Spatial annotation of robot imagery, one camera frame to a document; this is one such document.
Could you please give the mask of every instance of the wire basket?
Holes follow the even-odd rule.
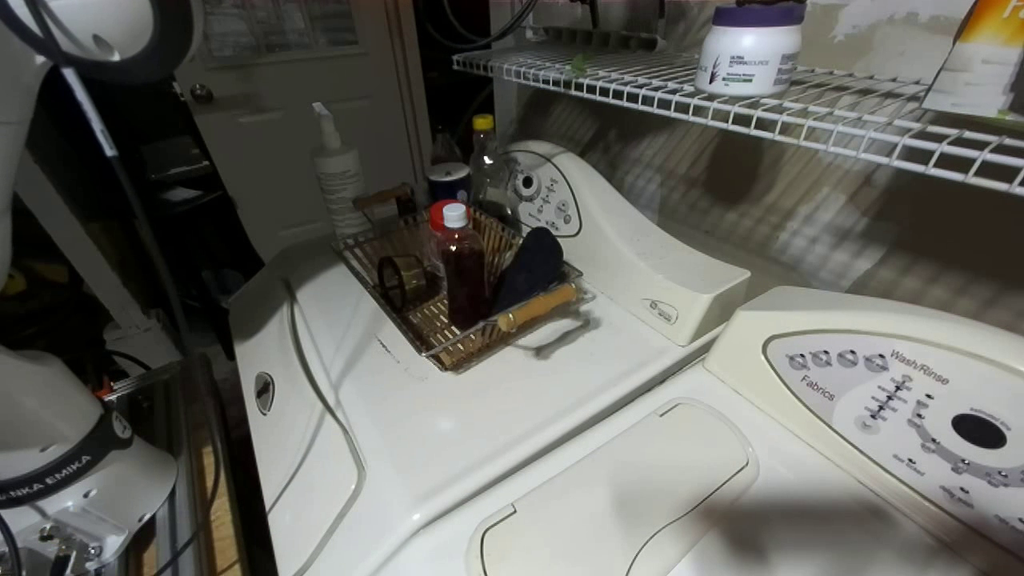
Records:
[[[470,221],[483,241],[486,255],[484,274],[487,286],[494,286],[498,276],[518,249],[522,237],[480,210],[470,211]],[[530,318],[511,331],[499,326],[500,320],[510,317],[511,311],[544,298],[550,299],[556,292],[564,291],[566,286],[574,286],[572,283],[583,276],[568,262],[562,262],[562,278],[558,284],[520,306],[502,311],[462,331],[449,321],[447,297],[443,291],[409,311],[396,313],[387,304],[378,284],[377,263],[383,257],[403,255],[416,255],[421,260],[428,261],[427,239],[431,238],[428,236],[428,225],[427,214],[419,213],[399,218],[398,227],[393,231],[350,236],[336,242],[334,247],[345,265],[352,271],[359,284],[370,292],[409,343],[420,356],[430,360],[442,371],[464,369],[526,329],[543,323],[550,317],[550,313]]]

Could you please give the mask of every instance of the red liquid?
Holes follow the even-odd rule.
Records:
[[[447,283],[449,320],[459,330],[472,328],[489,308],[483,243],[469,228],[446,230],[438,251]]]

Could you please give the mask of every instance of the door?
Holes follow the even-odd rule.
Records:
[[[418,53],[404,66],[416,39],[401,0],[204,4],[202,45],[177,79],[264,259],[331,230],[310,161],[311,102],[358,148],[368,193],[417,181],[429,132],[416,114],[425,107],[412,101],[422,100],[422,77]]]

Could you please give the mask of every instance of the washing machine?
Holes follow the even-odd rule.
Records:
[[[776,288],[379,574],[1024,574],[1024,338]]]
[[[552,230],[592,299],[477,365],[441,372],[421,358],[328,240],[284,250],[232,300],[283,576],[373,573],[433,521],[699,358],[744,301],[748,271],[662,232],[574,155],[512,150],[523,225]]]

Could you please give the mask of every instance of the white plastic jar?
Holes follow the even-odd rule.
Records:
[[[694,80],[722,96],[767,96],[790,87],[807,6],[719,6],[705,38]]]

